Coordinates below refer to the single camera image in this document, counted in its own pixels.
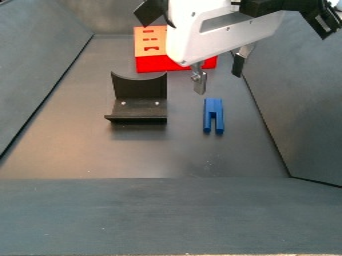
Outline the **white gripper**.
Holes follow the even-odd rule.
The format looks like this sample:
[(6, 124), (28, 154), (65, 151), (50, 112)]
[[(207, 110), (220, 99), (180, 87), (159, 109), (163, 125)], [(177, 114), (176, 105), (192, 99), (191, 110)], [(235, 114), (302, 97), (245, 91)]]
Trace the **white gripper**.
[(193, 91), (205, 93), (207, 73), (201, 61), (239, 48), (231, 73), (240, 77), (253, 42), (276, 31), (283, 11), (260, 17), (241, 14), (231, 0), (169, 0), (165, 53), (183, 67), (191, 66)]

